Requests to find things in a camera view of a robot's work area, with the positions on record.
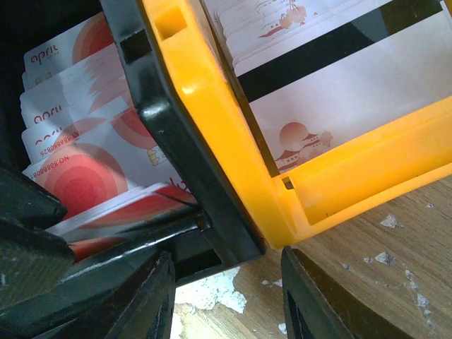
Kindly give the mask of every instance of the wooden surface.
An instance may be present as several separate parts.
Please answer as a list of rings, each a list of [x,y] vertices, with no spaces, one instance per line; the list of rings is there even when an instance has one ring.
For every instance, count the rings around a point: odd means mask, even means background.
[[[295,247],[414,338],[452,338],[451,196],[449,177]],[[402,227],[381,225],[389,214]],[[395,258],[392,266],[365,262],[382,252]],[[184,327],[180,338],[285,338],[278,329],[284,322],[282,289],[262,284],[281,278],[280,253],[269,250],[244,264],[234,279],[235,290],[247,299],[243,314],[222,304],[195,312],[190,305],[177,305]]]

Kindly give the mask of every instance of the yellow plastic frame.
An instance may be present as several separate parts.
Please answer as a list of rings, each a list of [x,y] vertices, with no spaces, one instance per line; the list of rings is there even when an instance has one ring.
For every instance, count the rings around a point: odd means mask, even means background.
[[[143,7],[181,101],[273,248],[452,174],[448,97],[272,178],[193,4],[143,0]]]

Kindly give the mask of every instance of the pagoda illustration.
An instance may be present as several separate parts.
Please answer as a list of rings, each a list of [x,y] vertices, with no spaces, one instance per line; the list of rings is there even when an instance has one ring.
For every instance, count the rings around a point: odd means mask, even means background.
[[[305,125],[290,122],[280,131],[280,143],[285,150],[275,159],[276,165],[282,173],[291,170],[330,150],[331,140],[330,132],[313,134]]]

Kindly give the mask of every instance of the stack of cards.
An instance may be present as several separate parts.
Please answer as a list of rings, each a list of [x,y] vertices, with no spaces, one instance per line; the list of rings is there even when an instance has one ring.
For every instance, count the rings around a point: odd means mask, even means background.
[[[147,226],[196,208],[193,196],[175,186],[136,187],[47,229],[63,237],[76,261],[148,232]]]
[[[196,204],[133,107],[102,13],[24,60],[23,174],[68,209],[50,231],[77,243],[78,259]]]
[[[438,0],[204,0],[281,172],[452,94]]]

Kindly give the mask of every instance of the paint chip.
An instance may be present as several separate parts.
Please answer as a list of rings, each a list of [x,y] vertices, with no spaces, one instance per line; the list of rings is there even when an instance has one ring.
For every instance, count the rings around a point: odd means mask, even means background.
[[[246,306],[245,296],[234,288],[240,267],[226,270],[176,289],[176,304],[192,304],[197,309],[213,309],[221,303],[238,313]]]
[[[416,290],[419,288],[419,285],[417,283],[415,283],[414,281],[410,281],[410,289],[412,290]]]
[[[403,227],[396,219],[396,216],[394,214],[388,214],[386,218],[382,222],[380,222],[381,225],[384,227],[389,228],[397,228],[397,227]]]
[[[425,322],[425,325],[427,325],[428,328],[433,329],[435,326],[433,325],[433,321],[430,319]]]
[[[278,328],[280,329],[280,331],[281,331],[282,334],[287,335],[287,328],[286,328],[285,323],[280,323],[280,324],[278,325]]]
[[[429,306],[429,301],[426,297],[421,295],[420,293],[417,293],[417,307],[427,307]]]
[[[276,286],[282,287],[283,286],[283,279],[279,279],[279,280],[273,281],[273,284],[276,285]]]
[[[396,264],[396,258],[390,255],[388,252],[382,252],[378,256],[375,257],[379,263],[384,263],[388,266],[394,266]]]
[[[172,315],[171,336],[169,339],[181,339],[184,325],[182,325],[181,317],[177,313]]]

